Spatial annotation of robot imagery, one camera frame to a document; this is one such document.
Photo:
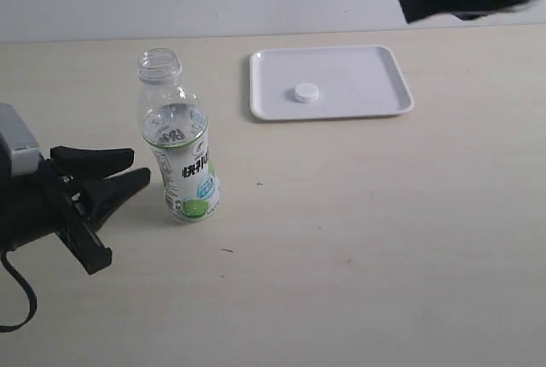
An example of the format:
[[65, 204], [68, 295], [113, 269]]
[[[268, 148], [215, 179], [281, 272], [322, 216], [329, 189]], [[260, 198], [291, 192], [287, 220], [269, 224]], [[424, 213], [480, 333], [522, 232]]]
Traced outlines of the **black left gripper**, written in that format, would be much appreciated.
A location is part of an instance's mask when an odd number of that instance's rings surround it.
[[[1, 181], [1, 249], [13, 251], [57, 234], [90, 275], [112, 264], [112, 250], [96, 236], [105, 222], [132, 196], [150, 184], [151, 171], [126, 171], [132, 149], [50, 150], [38, 169]], [[75, 178], [78, 187], [74, 186]]]

